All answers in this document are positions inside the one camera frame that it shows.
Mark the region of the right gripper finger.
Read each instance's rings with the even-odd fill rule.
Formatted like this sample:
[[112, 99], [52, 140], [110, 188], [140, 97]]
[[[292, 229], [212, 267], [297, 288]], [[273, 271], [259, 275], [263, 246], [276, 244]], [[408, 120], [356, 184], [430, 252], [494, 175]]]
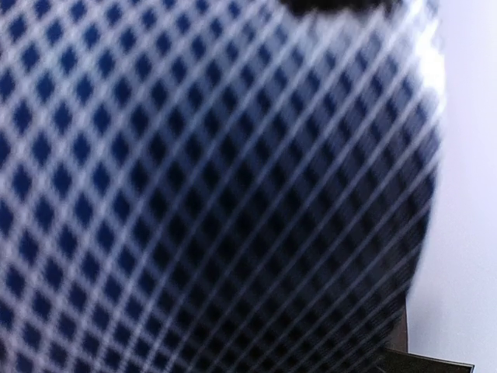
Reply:
[[280, 0], [293, 15], [303, 16], [335, 16], [342, 12], [350, 12], [355, 16], [365, 16], [378, 10], [390, 13], [402, 1], [397, 0]]

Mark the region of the blue playing card deck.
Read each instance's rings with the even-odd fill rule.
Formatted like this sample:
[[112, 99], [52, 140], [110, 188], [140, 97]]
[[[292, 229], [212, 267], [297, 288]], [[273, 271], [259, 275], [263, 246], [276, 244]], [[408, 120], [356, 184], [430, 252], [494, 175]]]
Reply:
[[436, 1], [3, 1], [1, 370], [384, 371], [439, 25]]

